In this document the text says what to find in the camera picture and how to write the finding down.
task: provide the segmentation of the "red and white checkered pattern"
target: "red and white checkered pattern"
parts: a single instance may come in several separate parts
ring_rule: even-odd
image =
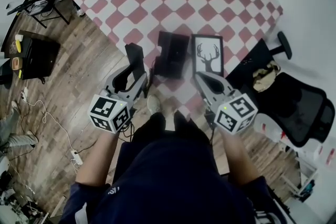
[[[160,50],[159,30],[221,35],[229,74],[282,14],[277,0],[75,0],[125,54],[125,44],[143,48],[151,67]],[[184,114],[202,103],[192,79],[190,56],[182,80],[156,77],[154,84]]]

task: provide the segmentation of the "wooden floor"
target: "wooden floor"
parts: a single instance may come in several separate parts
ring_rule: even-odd
[[[46,35],[61,44],[57,63],[46,84],[38,79],[20,81],[14,75],[12,87],[6,90],[0,87],[0,117],[4,117],[11,107],[11,100],[19,103],[22,115],[28,112],[28,105],[20,99],[20,91],[28,84],[28,101],[35,103],[41,99],[48,112],[69,132],[72,146],[81,150],[90,146],[101,133],[93,127],[87,116],[87,108],[92,96],[99,93],[106,78],[118,68],[128,64],[127,58],[88,18],[78,18],[72,10],[71,0],[58,4],[59,10],[70,18],[70,25],[61,19],[47,22],[47,29],[24,15],[20,15],[12,34],[19,29]],[[174,103],[162,96],[152,87],[151,94],[160,98],[164,114],[169,118],[175,110]],[[138,109],[133,124],[141,126],[148,118],[146,100],[141,99],[135,108]],[[209,135],[209,128],[202,116],[203,109],[195,112],[192,118],[196,124]],[[30,114],[23,120],[25,131],[31,130],[39,139],[36,148],[29,154],[11,161],[19,176],[15,175],[15,189],[21,194],[27,193],[25,185],[34,192],[31,198],[47,212],[52,212],[62,195],[68,197],[69,187],[74,182],[75,171],[70,162],[72,155],[68,138],[50,116],[47,123],[42,122],[44,109],[41,103],[30,108]],[[18,124],[17,133],[22,134]],[[248,152],[259,171],[266,177],[269,186],[275,193],[286,200],[290,193],[286,190],[281,174],[286,174],[294,183],[300,182],[294,152],[283,153],[277,144],[261,134],[248,130],[242,135]],[[115,158],[110,167],[108,182],[112,181],[121,141],[119,141]],[[24,152],[30,146],[12,148],[8,152],[9,159]],[[85,159],[89,150],[80,156]],[[214,137],[214,155],[220,173],[228,172],[226,157],[219,135]]]

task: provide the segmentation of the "power strip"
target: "power strip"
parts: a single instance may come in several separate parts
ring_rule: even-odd
[[[79,154],[77,153],[77,151],[71,151],[71,154],[73,155],[74,160],[76,161],[76,163],[78,165],[82,165],[83,161],[82,158],[79,156]]]

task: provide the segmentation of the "navy blue shirt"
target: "navy blue shirt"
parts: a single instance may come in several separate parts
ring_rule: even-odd
[[[123,143],[117,167],[136,147]],[[85,203],[89,223],[255,223],[255,209],[286,223],[263,177],[237,188],[218,173],[210,146],[180,138],[147,145],[112,186],[73,184],[60,223],[76,223]]]

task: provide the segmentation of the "black mesh chair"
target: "black mesh chair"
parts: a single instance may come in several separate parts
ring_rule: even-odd
[[[323,90],[281,73],[269,89],[254,96],[259,112],[275,120],[294,146],[302,147],[310,138],[326,140],[335,108]]]

